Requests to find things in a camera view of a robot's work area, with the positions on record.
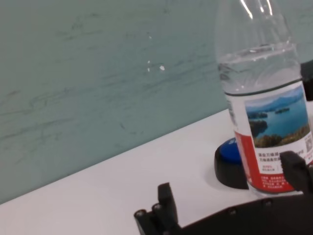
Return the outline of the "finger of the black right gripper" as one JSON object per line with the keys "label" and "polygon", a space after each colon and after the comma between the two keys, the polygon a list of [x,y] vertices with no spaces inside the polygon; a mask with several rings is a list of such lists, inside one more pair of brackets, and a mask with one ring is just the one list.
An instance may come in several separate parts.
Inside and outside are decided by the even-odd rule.
{"label": "finger of the black right gripper", "polygon": [[301,64],[301,76],[307,100],[313,100],[313,60]]}

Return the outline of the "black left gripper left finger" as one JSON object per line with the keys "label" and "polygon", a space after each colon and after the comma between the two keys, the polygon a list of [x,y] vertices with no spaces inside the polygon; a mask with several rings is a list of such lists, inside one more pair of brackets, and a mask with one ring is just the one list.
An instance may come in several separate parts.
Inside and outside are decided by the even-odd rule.
{"label": "black left gripper left finger", "polygon": [[158,203],[152,206],[152,212],[157,229],[160,232],[177,232],[180,230],[178,223],[177,207],[169,183],[157,187]]}

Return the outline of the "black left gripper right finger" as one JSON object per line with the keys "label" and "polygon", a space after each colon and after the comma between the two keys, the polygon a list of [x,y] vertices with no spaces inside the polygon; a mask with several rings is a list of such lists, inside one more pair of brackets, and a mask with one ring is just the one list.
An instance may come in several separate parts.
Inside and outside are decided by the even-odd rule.
{"label": "black left gripper right finger", "polygon": [[295,191],[303,193],[313,192],[313,166],[293,151],[280,153],[283,174],[286,181]]}

